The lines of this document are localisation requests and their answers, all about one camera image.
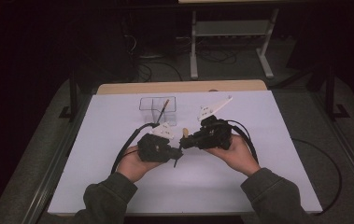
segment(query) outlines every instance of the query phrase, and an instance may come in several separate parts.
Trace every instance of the white table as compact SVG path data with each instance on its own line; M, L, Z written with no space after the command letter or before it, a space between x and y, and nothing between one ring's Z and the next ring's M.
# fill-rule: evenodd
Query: white table
M202 82L187 85L193 83L200 89ZM217 86L221 90L228 84L244 81L205 83L212 85L209 89ZM115 88L122 85L126 85L126 88L130 84L117 84ZM55 190L49 212L72 215L84 208L85 188L108 177L121 147L133 131L143 124L138 110L142 97L177 98L177 126L173 127L176 137L171 140L170 145L178 147L182 128L188 128L191 133L199 130L199 106L215 103L229 95L232 95L232 101L216 116L243 123L249 130L260 165L288 178L299 187L303 209L308 212L321 211L318 198L270 91L189 92L183 89L181 92L93 96ZM133 145L148 131L149 128L144 129L133 141ZM128 204L127 215L230 215L253 211L240 189L240 184L246 179L243 175L198 148L186 149L183 153L184 156L178 161L176 168L173 168L174 161L169 161L150 171L136 183L138 192Z

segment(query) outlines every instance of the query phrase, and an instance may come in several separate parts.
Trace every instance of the gray sleeve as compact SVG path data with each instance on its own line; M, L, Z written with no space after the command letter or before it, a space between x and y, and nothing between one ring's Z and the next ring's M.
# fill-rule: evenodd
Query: gray sleeve
M137 190L130 180L119 173L110 175L99 184L86 188L83 201L86 209L78 211L73 217L58 217L44 214L40 224L50 223L115 223L121 224L127 203Z
M262 224L315 223L301 206L298 187L261 168L242 185Z

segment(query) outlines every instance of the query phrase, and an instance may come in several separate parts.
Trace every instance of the black cord on floor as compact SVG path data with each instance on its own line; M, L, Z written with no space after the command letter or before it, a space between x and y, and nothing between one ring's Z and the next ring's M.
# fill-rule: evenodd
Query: black cord on floor
M331 209L333 207L333 205L336 203L336 201L339 199L339 196L340 196L340 192L342 191L342 181L343 181L343 178L342 178L342 173L340 172L340 169L339 167L337 166L336 162L331 158L331 156L326 153L324 150L320 149L319 147L315 146L314 144L312 143L309 143L305 140L301 140L301 139L297 139L297 138L291 138L292 141L296 141L296 142L301 142L301 143L304 143L304 144L307 144L313 148L315 148L317 151L319 151L320 153L322 153L323 155L325 155L333 164L334 168L336 169L337 171L337 174L338 174L338 178L339 178L339 187L337 189L337 192L336 192L336 195L334 196L332 202L325 208L322 209L322 212L320 213L317 213L315 214L315 216L321 216L322 214L326 213L329 209Z
M167 65L169 67L171 67L174 71L176 71L178 77L179 77L179 81L183 81L182 79L182 75L178 72L178 70L171 64L169 63L163 63L163 62L145 62L145 63L156 63L156 64L164 64L164 65Z

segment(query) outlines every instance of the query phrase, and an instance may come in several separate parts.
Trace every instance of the dark background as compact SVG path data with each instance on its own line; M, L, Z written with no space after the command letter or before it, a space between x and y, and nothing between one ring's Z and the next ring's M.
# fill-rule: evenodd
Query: dark background
M72 71L86 92L105 82L129 82L136 70L122 32L141 38L146 46L171 51L166 46L173 47L175 36L189 34L186 11L136 12L126 21L125 14L115 11L65 10L113 4L0 1L0 196L52 96ZM241 16L237 10L203 15ZM273 38L287 36L298 39L290 67L304 69L325 61L354 91L354 4L282 7Z

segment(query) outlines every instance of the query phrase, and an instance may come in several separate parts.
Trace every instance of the black handheld controller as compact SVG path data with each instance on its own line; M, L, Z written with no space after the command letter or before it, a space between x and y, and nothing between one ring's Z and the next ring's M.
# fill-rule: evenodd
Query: black handheld controller
M210 116L201 121L200 131L182 137L179 141L181 147L198 147L200 149L221 147L229 149L232 126L226 120Z
M179 160L183 156L178 148L170 147L170 140L153 134L145 134L138 141L138 155L141 161L168 162L170 159Z

